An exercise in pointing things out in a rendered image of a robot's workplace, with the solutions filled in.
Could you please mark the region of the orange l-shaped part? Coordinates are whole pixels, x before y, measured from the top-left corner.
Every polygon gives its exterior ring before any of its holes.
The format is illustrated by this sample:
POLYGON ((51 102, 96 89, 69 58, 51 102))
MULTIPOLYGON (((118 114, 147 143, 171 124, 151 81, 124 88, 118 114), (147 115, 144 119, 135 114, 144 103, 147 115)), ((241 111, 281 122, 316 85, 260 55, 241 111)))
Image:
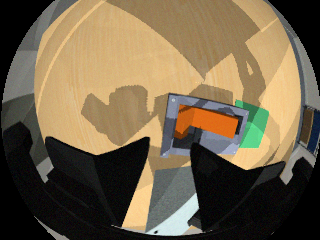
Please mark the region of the orange l-shaped part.
POLYGON ((213 109, 191 107, 180 104, 179 117, 177 117, 175 137, 183 139, 188 135, 189 125, 205 129, 208 132, 219 133, 233 139, 237 128, 237 117, 213 109))

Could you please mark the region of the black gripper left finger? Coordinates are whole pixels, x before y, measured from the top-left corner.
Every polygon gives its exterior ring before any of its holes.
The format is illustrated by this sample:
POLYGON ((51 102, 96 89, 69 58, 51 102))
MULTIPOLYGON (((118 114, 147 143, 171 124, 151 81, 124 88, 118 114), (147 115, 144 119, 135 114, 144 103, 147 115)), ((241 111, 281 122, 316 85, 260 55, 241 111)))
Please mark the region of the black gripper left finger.
POLYGON ((101 155, 81 151, 53 136, 45 137, 44 143, 52 167, 95 189, 113 227, 121 228, 147 163, 149 140, 144 136, 101 155))

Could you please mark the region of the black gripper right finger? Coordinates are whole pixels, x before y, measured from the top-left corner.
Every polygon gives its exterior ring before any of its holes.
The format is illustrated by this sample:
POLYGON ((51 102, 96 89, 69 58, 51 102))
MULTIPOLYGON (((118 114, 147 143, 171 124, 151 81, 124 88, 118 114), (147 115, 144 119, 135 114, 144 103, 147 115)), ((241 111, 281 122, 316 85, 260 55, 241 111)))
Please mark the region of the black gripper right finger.
POLYGON ((245 171, 195 141, 189 157, 203 232, 219 229, 221 221, 236 211, 257 185, 280 176, 287 163, 277 161, 245 171))

